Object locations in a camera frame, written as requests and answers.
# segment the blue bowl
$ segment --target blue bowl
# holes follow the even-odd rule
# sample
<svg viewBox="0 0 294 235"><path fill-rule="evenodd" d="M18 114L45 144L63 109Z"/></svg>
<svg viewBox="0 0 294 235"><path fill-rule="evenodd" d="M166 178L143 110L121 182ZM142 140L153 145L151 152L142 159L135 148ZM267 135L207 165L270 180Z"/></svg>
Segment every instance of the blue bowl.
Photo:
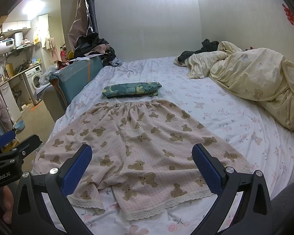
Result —
<svg viewBox="0 0 294 235"><path fill-rule="evenodd" d="M16 126L15 126L15 129L18 130L18 131L21 131L25 128L25 123L24 123L24 120L22 121L19 121Z"/></svg>

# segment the ceiling light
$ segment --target ceiling light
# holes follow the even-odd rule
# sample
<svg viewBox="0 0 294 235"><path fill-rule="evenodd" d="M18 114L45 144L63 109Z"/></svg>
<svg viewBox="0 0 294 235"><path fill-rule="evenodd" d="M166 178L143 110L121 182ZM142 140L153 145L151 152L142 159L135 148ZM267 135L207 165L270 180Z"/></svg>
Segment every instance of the ceiling light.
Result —
<svg viewBox="0 0 294 235"><path fill-rule="evenodd" d="M32 0L25 5L23 13L27 14L28 20L32 20L42 11L44 6L45 3L41 0Z"/></svg>

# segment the white bedsheet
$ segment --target white bedsheet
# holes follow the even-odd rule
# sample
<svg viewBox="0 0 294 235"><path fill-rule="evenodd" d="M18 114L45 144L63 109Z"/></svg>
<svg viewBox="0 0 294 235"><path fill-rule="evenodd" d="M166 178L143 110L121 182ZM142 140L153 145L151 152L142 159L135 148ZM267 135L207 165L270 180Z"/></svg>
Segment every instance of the white bedsheet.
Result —
<svg viewBox="0 0 294 235"><path fill-rule="evenodd" d="M162 88L156 98L176 103L208 130L229 142L251 163L251 172L256 169L264 172L271 198L294 182L294 132L280 126L254 103L226 92L210 78L188 79L185 76L188 69L174 65L173 60L147 59L124 63L121 67L104 67L73 99L65 115L56 122L50 138L95 103L152 99L107 99L101 94L105 86L157 81ZM44 197L53 221L61 228L48 197ZM209 211L216 196L183 202L165 209L159 215L137 221L125 221L110 188L102 190L101 199L105 207L105 213L101 215L93 209L74 207L94 234L191 234ZM231 223L239 201L240 194L222 229Z"/></svg>

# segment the yellow duvet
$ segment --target yellow duvet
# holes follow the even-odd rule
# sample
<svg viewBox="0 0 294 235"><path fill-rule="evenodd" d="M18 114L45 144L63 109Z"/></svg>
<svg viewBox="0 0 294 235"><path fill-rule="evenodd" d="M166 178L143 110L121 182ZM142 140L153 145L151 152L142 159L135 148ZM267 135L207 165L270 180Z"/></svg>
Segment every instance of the yellow duvet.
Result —
<svg viewBox="0 0 294 235"><path fill-rule="evenodd" d="M213 52L203 54L205 59L194 54L179 64L190 68L189 78L208 74L236 96L256 101L282 126L294 129L294 64L285 56L268 48L242 51L230 42L219 44L218 57Z"/></svg>

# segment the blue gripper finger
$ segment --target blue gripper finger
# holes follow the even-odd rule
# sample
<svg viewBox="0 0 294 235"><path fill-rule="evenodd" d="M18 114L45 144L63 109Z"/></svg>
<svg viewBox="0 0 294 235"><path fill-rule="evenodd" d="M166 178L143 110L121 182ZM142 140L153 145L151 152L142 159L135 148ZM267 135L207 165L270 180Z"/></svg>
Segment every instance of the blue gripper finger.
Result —
<svg viewBox="0 0 294 235"><path fill-rule="evenodd" d="M92 155L92 148L87 145L63 177L61 192L65 197L74 192L86 168L92 160Z"/></svg>
<svg viewBox="0 0 294 235"><path fill-rule="evenodd" d="M3 147L4 145L8 144L12 140L15 139L15 132L14 131L9 131L6 134L3 134L0 136L0 148Z"/></svg>
<svg viewBox="0 0 294 235"><path fill-rule="evenodd" d="M204 152L198 147L198 145L193 146L191 152L193 161L199 169L201 175L203 176L207 186L213 194L220 195L223 192L222 178L208 160Z"/></svg>

